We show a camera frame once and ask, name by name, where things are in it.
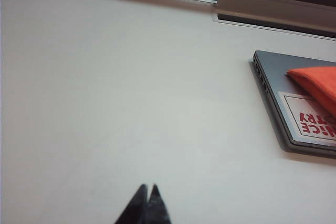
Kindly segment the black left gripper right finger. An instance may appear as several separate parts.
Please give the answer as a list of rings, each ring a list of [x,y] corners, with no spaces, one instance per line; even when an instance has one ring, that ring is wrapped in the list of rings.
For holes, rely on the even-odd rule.
[[[153,185],[150,198],[147,203],[146,222],[155,224],[171,224],[167,207],[156,184]]]

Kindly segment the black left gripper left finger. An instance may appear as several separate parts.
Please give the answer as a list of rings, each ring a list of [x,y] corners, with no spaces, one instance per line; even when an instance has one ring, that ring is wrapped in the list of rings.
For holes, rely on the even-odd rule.
[[[148,196],[148,187],[142,184],[115,221],[116,224],[143,223]]]

